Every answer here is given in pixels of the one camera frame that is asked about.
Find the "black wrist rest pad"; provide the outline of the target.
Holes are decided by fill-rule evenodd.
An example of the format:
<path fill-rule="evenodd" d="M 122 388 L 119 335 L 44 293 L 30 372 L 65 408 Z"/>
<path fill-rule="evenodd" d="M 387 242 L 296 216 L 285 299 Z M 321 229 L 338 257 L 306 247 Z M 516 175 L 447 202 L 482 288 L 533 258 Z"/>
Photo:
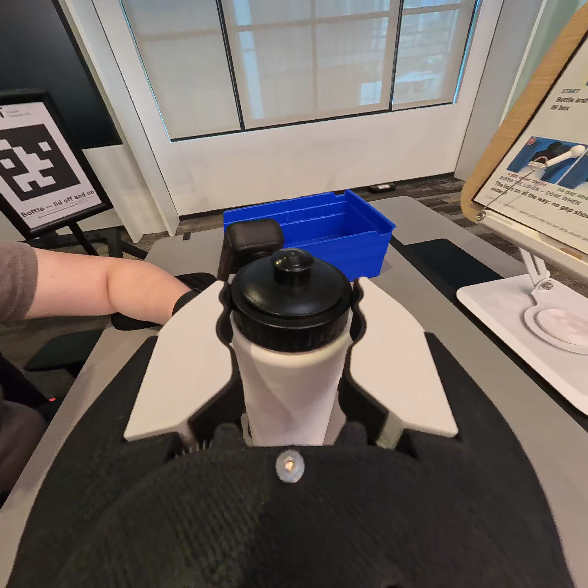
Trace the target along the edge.
<path fill-rule="evenodd" d="M 201 293 L 217 281 L 217 277 L 208 272 L 194 272 L 175 276 L 177 280 L 190 290 L 201 290 Z M 130 318 L 121 313 L 114 313 L 110 317 L 112 326 L 120 331 L 134 331 L 161 327 L 160 323 Z"/>

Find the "black office chair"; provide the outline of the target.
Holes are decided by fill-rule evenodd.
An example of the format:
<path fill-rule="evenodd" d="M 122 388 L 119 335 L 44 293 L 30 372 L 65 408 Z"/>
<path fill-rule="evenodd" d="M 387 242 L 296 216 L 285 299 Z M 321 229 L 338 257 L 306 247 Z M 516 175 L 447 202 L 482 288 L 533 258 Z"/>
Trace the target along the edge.
<path fill-rule="evenodd" d="M 77 378 L 103 333 L 102 329 L 63 334 L 51 339 L 28 361 L 25 371 L 64 369 Z M 23 373 L 1 355 L 1 392 L 4 400 L 36 410 L 50 423 L 64 398 L 46 398 Z"/>

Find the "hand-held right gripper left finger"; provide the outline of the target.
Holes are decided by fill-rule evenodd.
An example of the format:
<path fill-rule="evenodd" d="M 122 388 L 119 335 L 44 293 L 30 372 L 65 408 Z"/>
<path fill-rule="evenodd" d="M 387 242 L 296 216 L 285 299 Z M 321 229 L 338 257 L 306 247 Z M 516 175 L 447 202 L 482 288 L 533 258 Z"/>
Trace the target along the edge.
<path fill-rule="evenodd" d="M 229 285 L 215 281 L 161 328 L 123 437 L 176 433 L 187 448 L 217 441 L 219 426 L 243 444 L 243 387 L 230 346 Z"/>

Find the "white framed window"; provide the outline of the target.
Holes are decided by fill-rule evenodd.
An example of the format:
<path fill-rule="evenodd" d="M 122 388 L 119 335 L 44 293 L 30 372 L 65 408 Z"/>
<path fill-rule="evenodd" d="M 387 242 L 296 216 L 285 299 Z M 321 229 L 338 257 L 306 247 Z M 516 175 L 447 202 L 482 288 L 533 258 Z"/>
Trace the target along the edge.
<path fill-rule="evenodd" d="M 452 103 L 478 1 L 121 1 L 168 138 Z"/>

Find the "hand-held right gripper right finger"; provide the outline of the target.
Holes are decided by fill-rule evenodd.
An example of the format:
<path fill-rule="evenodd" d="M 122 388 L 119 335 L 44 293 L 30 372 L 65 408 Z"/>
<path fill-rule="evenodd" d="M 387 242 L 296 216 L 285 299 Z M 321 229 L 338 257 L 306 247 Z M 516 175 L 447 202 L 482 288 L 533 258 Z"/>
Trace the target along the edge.
<path fill-rule="evenodd" d="M 370 445 L 394 448 L 406 430 L 447 439 L 459 429 L 425 331 L 398 301 L 366 277 L 352 289 L 350 345 L 339 384 L 347 422 Z"/>

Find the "black wristband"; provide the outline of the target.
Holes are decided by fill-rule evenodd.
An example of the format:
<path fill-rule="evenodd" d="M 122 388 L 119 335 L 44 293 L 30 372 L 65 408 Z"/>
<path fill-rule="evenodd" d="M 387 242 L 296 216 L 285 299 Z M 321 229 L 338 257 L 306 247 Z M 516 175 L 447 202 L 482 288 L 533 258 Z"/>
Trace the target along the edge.
<path fill-rule="evenodd" d="M 184 293 L 180 298 L 176 301 L 175 305 L 173 306 L 172 316 L 174 316 L 178 311 L 181 310 L 184 306 L 186 306 L 190 301 L 194 300 L 199 294 L 201 290 L 189 290 L 188 292 Z"/>

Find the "white bottle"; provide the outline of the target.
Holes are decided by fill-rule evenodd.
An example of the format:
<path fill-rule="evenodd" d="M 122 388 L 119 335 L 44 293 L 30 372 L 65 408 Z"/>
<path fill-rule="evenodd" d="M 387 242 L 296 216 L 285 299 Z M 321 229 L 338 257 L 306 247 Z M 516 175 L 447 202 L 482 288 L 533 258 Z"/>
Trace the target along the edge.
<path fill-rule="evenodd" d="M 349 329 L 306 352 L 262 348 L 234 330 L 232 347 L 255 446 L 321 446 L 351 344 Z"/>

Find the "blue plastic object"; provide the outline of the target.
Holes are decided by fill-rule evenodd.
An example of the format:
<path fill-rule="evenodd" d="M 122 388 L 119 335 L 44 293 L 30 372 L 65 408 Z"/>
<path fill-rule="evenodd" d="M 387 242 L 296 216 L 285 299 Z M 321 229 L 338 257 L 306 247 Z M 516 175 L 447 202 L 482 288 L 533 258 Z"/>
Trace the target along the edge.
<path fill-rule="evenodd" d="M 271 218 L 280 224 L 285 248 L 308 251 L 343 272 L 349 281 L 376 277 L 396 227 L 352 190 L 301 196 L 230 209 L 224 229 L 235 222 Z"/>

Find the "black sign holder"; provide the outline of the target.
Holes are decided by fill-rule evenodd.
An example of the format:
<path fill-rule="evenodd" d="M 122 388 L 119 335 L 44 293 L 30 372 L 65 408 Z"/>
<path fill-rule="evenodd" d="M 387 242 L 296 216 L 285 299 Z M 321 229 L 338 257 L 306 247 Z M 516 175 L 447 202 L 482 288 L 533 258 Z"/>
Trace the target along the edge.
<path fill-rule="evenodd" d="M 78 223 L 113 208 L 48 91 L 1 91 L 1 212 L 25 241 L 66 227 L 97 256 Z"/>

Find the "black bottle lid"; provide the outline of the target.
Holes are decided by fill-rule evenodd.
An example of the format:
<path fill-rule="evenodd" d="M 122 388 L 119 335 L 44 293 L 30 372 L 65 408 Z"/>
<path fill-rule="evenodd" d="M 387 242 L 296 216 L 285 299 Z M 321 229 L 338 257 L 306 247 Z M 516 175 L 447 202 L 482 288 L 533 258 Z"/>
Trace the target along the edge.
<path fill-rule="evenodd" d="M 281 249 L 239 270 L 232 318 L 247 341 L 283 352 L 310 352 L 341 336 L 352 286 L 346 275 L 303 249 Z"/>

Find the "white sign stand base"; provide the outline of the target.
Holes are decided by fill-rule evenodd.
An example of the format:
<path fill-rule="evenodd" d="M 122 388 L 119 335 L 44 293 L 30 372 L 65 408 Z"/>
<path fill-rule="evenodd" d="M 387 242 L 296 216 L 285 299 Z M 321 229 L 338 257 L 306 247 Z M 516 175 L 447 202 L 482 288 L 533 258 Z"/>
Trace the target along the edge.
<path fill-rule="evenodd" d="M 458 301 L 587 415 L 587 298 L 557 281 L 546 261 L 587 281 L 587 253 L 489 208 L 476 221 L 518 246 L 526 272 L 460 288 Z"/>

